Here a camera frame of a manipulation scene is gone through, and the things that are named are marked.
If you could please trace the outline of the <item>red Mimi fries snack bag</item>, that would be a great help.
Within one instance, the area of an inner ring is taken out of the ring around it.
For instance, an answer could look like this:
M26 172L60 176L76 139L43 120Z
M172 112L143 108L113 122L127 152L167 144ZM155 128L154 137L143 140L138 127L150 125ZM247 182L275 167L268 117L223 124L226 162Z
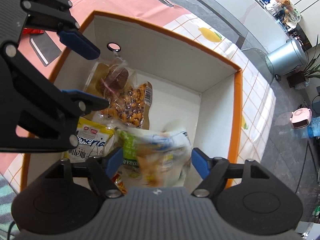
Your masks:
M117 188L120 190L122 194L124 195L127 194L127 189L119 173L116 173L111 180L117 186Z

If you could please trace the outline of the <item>yellow America snack bag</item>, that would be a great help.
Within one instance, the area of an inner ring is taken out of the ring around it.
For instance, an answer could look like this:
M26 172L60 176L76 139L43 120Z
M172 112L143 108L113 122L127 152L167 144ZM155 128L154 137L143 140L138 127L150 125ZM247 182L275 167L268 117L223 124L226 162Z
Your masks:
M71 163L82 163L90 157L104 157L113 144L114 135L113 127L80 117L76 129L78 146L63 152L61 158L68 158Z

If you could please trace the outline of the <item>red chips bag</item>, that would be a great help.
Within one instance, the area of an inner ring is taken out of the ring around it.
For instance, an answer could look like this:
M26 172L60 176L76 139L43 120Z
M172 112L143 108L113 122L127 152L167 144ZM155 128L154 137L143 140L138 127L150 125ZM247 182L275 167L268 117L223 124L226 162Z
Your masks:
M24 28L22 31L23 35L27 35L27 34L43 34L44 30L40 30L40 29L32 29L32 28Z

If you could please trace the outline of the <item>green snack bag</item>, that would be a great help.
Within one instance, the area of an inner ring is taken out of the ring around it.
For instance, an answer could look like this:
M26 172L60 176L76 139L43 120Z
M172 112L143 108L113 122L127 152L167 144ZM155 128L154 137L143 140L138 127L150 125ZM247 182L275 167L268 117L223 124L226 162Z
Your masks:
M123 149L123 173L130 178L140 179L141 172L136 157L136 138L131 133L121 129L117 130L117 135L121 148Z

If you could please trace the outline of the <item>clear bag brown pastry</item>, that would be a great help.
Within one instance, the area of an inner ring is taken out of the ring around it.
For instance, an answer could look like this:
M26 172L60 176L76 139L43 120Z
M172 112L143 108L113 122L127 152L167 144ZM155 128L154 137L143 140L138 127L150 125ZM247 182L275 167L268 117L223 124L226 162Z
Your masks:
M114 57L110 62L108 73L101 79L104 98L116 95L119 91L124 89L129 77L127 61L117 52L114 52L113 54Z

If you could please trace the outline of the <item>clear bag orange nuts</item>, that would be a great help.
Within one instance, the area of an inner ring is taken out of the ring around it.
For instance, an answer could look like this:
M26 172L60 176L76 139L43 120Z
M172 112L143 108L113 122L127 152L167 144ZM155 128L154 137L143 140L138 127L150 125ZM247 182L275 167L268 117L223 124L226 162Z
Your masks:
M108 73L109 65L97 62L86 81L86 93L104 98L101 79ZM137 72L127 66L129 77L127 83L116 95L107 99L110 105L103 110L92 112L86 118L99 123L113 122L132 128L149 129L149 110L152 104L152 84L148 81L138 82Z

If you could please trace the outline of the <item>lemon print tablecloth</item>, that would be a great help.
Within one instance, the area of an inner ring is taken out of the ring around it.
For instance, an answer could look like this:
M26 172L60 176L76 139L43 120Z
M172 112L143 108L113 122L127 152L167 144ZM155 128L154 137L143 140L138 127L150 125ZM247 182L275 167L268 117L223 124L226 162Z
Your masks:
M233 163L242 164L246 159L261 161L276 101L268 81L230 40L223 37L219 42L213 42L211 37L214 29L194 14L182 15L176 20L180 25L174 30L163 28L200 42L240 67L242 71L241 133L236 161Z

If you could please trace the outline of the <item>orange white cardboard box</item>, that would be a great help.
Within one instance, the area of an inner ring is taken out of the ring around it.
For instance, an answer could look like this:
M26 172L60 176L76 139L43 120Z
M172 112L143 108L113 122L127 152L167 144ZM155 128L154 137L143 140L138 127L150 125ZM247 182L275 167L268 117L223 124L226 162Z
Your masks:
M192 147L209 157L236 161L241 133L242 71L210 48L157 25L102 11L92 12L81 31L110 63L109 42L152 91L148 130L185 129Z

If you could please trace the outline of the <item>pink small heater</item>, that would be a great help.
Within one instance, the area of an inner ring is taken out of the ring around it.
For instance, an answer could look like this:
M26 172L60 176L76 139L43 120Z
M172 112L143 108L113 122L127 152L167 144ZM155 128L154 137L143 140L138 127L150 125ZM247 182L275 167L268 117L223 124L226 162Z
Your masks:
M299 108L292 112L290 122L294 129L300 129L308 126L311 122L312 111L309 108Z

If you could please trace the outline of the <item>pink table mat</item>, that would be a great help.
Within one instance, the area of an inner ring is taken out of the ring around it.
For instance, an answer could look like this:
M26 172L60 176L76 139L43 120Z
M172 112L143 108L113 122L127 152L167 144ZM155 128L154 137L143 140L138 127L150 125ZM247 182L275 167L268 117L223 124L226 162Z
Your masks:
M82 25L93 11L104 11L112 14L123 15L130 18L136 18L141 21L149 22L160 27L174 30L180 24L176 20L182 15L190 14L186 9L177 4L171 3L173 7L164 5L157 0L71 0L73 7L71 15ZM46 78L51 78L54 67L60 58L61 50L65 46L60 43L58 36L53 32L47 32L49 38L57 45L58 56L48 66L44 66L41 60L36 56L29 42L29 34L24 35L20 42L19 50L21 53L43 74ZM9 183L16 180L15 186L20 191L22 164L25 157L22 153L1 153L1 175Z

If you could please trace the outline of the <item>potted green plant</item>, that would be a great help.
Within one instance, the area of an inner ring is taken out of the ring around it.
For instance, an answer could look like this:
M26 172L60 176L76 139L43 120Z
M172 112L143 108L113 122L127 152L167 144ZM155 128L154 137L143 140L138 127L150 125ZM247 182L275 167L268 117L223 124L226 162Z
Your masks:
M287 78L290 88L301 90L308 87L311 79L319 79L319 35L317 35L314 54L303 70L293 73Z

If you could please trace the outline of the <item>silver trash can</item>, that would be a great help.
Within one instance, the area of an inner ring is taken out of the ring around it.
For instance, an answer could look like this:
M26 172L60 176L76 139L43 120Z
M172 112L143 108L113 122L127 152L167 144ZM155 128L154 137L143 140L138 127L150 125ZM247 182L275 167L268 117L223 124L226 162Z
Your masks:
M287 40L284 45L267 54L265 59L271 74L279 76L285 75L308 62L302 46L292 38Z

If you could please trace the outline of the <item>white tv cabinet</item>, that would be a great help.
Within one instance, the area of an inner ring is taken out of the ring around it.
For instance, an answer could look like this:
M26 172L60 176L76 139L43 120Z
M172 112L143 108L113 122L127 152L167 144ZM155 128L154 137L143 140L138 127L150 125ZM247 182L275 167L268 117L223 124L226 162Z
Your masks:
M270 53L289 37L276 20L255 0L198 0L218 12L244 37L242 48L257 48Z

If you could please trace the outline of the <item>plush toy bouquet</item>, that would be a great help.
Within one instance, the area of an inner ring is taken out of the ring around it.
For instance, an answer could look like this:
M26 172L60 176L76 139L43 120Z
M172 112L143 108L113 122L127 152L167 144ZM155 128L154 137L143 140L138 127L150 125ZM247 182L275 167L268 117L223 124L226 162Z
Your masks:
M300 10L290 0L261 0L265 10L286 29L295 29L302 19Z

